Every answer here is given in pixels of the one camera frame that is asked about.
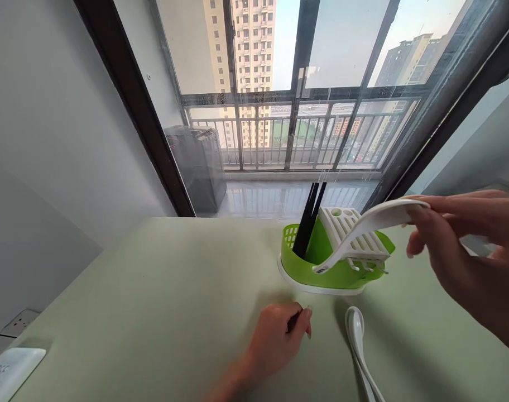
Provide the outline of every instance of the balcony floor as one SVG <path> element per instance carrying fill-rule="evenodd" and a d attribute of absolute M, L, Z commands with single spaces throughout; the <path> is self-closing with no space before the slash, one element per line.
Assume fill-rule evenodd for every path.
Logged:
<path fill-rule="evenodd" d="M 325 207 L 361 211 L 378 181 L 341 180 L 327 185 Z M 229 181 L 216 216 L 295 219 L 299 222 L 309 196 L 310 181 Z"/>

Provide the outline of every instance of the wall socket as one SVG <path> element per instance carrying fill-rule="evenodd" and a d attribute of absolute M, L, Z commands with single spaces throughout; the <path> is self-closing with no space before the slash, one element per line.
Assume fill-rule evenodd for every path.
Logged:
<path fill-rule="evenodd" d="M 39 313 L 34 312 L 33 310 L 24 310 L 19 315 L 14 317 L 13 320 L 0 331 L 0 335 L 16 338 L 20 336 L 20 334 L 24 332 L 24 329 L 26 329 L 27 326 L 31 324 L 38 316 Z"/>

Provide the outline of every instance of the table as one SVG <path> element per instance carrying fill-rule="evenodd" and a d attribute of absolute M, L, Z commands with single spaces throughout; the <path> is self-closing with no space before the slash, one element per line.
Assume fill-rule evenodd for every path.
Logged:
<path fill-rule="evenodd" d="M 296 291 L 280 276 L 286 224 L 144 221 L 15 340 L 47 355 L 12 401 L 201 400 L 247 345 L 260 310 L 292 299 L 314 307 L 312 340 L 249 400 L 364 400 L 343 323 L 356 305 L 387 401 L 509 401 L 509 350 L 444 293 L 426 253 L 407 259 L 411 229 L 384 230 L 396 245 L 390 274 L 344 298 Z"/>

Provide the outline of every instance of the green plastic basket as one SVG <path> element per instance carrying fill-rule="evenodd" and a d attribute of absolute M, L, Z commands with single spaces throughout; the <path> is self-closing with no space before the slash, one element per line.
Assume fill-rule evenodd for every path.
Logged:
<path fill-rule="evenodd" d="M 312 267 L 324 262 L 333 253 L 333 248 L 325 228 L 318 218 L 314 224 L 305 260 L 301 259 L 292 251 L 298 228 L 298 223 L 286 226 L 282 230 L 281 242 L 282 268 L 296 282 L 319 288 L 359 289 L 368 282 L 379 279 L 384 275 L 377 269 L 373 272 L 368 272 L 360 262 L 355 262 L 355 266 L 359 268 L 359 271 L 355 271 L 349 266 L 347 261 L 337 262 L 331 270 L 324 274 L 315 274 L 312 272 Z M 379 231 L 376 231 L 376 234 L 387 251 L 392 254 L 396 249 L 394 244 L 385 234 Z M 374 268 L 375 264 L 368 263 L 368 266 Z"/>

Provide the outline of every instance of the black chopsticks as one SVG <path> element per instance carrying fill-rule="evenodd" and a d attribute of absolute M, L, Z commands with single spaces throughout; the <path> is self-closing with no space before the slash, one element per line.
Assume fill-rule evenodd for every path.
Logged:
<path fill-rule="evenodd" d="M 309 245 L 312 230 L 314 229 L 314 223 L 316 223 L 316 218 L 318 217 L 318 210 L 320 209 L 321 199 L 323 198 L 327 182 L 324 181 L 322 183 L 320 192 L 318 193 L 319 186 L 319 183 L 312 183 L 310 186 L 309 197 L 306 200 L 305 209 L 303 210 L 299 229 L 295 237 L 294 247 L 292 249 L 293 252 L 302 259 L 305 258 L 306 249 Z"/>

